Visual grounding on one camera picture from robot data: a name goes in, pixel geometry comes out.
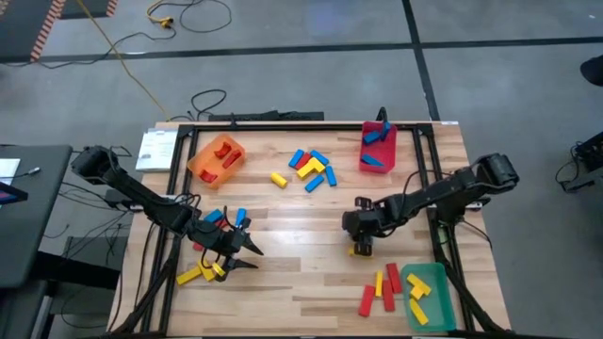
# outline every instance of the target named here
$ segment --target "black table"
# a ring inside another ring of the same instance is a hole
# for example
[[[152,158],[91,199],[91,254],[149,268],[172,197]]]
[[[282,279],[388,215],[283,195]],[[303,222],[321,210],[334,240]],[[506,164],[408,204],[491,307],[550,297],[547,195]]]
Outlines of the black table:
[[[15,178],[27,201],[0,208],[0,337],[29,338],[41,299],[55,283],[115,289],[120,272],[38,250],[72,153],[70,146],[3,146],[0,158],[19,158]]]

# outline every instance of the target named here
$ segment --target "wooden table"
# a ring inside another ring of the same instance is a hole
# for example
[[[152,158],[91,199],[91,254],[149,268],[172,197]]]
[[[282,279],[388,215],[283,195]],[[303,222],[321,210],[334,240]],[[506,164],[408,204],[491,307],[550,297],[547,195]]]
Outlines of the wooden table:
[[[161,122],[158,126],[176,127],[176,123]],[[467,165],[460,127],[440,123],[433,126],[442,170],[452,171]],[[197,150],[218,134],[201,132]],[[371,259],[349,257],[351,240],[341,229],[341,215],[354,209],[354,197],[379,199],[401,192],[408,175],[417,170],[411,134],[398,133],[397,164],[385,175],[358,170],[360,132],[232,132],[229,135],[246,149],[242,170],[218,190],[205,188],[193,178],[191,192],[203,196],[200,208],[204,213],[227,204],[229,219],[234,220],[238,207],[247,208],[248,217],[252,219],[252,239],[265,256],[242,250],[237,257],[257,264],[259,269],[235,270],[222,283],[197,279],[184,286],[176,285],[168,335],[411,334],[402,295],[396,295],[394,313],[383,310],[381,299],[374,300],[368,318],[359,316],[357,310],[363,286],[374,284],[375,272],[384,269],[385,264],[396,262],[401,269],[406,264],[433,261],[425,212],[398,228],[391,237],[376,239]],[[329,187],[324,183],[313,193],[306,193],[305,182],[287,166],[297,149],[316,149],[328,156],[338,186]],[[182,187],[187,150],[188,141],[183,148],[178,189]],[[426,141],[423,150],[430,168]],[[286,189],[270,181],[273,171],[289,181]],[[168,177],[167,173],[145,174],[142,182],[163,194]],[[416,176],[408,191],[419,188]],[[485,231],[480,213],[468,212],[466,219]],[[134,217],[123,263],[122,309],[116,324],[122,323],[135,304],[142,249],[149,227],[150,221],[145,216]],[[500,326],[509,328],[487,242],[465,227],[457,227],[456,233],[467,287]],[[157,230],[147,250],[141,294],[146,290],[151,272],[156,235]],[[194,251],[186,239],[178,273],[195,266],[199,258],[200,253]],[[213,255],[208,253],[207,258],[213,259]],[[458,296],[452,286],[449,290],[461,329],[463,318]],[[162,300],[160,291],[155,299],[151,329],[158,327]]]

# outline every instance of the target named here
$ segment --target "blue block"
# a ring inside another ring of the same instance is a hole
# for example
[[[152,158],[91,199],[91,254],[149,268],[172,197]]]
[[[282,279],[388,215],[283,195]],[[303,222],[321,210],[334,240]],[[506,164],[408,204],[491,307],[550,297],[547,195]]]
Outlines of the blue block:
[[[236,211],[235,226],[236,227],[240,227],[241,223],[243,222],[243,219],[246,216],[247,216],[247,210],[245,208],[239,208],[238,211]]]
[[[333,168],[331,166],[327,166],[327,181],[329,182],[329,186],[337,186],[337,179],[335,179],[335,173],[333,172]]]
[[[209,222],[216,222],[218,220],[222,220],[224,216],[222,215],[221,210],[215,209],[210,214],[205,216],[204,220]]]
[[[295,165],[297,165],[300,162],[300,159],[302,159],[302,156],[303,156],[303,150],[297,150],[295,152],[295,154],[293,154],[293,157],[291,158],[291,160],[289,161],[289,167],[295,169]]]
[[[373,131],[373,132],[370,132],[369,134],[365,135],[363,140],[365,141],[366,145],[370,145],[371,143],[379,140],[380,137],[381,137],[381,133],[379,133],[378,131]]]
[[[363,154],[361,159],[364,163],[367,163],[372,166],[384,166],[384,164],[381,161],[375,159],[374,157],[372,157],[368,154]]]
[[[392,125],[389,123],[389,121],[383,123],[383,129],[381,130],[381,141],[385,141],[385,138],[387,137],[387,134],[391,128]]]
[[[312,150],[312,152],[310,152],[310,155],[314,156],[318,161],[320,161],[322,163],[322,165],[324,165],[324,166],[329,165],[329,159],[324,157],[324,155],[320,154],[319,151]]]
[[[318,187],[318,185],[322,184],[322,182],[324,181],[324,177],[322,177],[322,175],[319,175],[318,177],[312,179],[312,181],[305,186],[305,190],[308,191],[308,193],[312,192],[314,190],[314,188]]]

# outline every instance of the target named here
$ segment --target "orange bin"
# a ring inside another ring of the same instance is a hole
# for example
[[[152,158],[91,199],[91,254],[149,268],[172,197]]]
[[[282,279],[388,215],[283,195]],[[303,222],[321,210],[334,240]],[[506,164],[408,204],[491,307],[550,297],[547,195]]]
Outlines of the orange bin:
[[[226,134],[217,136],[192,159],[187,167],[209,188],[218,188],[245,162],[245,149]]]

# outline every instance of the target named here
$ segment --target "green container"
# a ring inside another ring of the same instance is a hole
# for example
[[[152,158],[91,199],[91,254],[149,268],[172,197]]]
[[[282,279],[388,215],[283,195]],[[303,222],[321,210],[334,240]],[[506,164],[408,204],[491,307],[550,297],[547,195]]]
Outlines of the green container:
[[[411,273],[432,288],[432,292],[428,296],[424,295],[418,300],[418,305],[429,319],[425,325],[419,324],[411,311],[409,301],[413,286],[406,280]],[[456,320],[448,291],[448,279],[442,264],[408,264],[402,268],[400,279],[402,280],[406,317],[413,330],[441,332],[456,329]]]

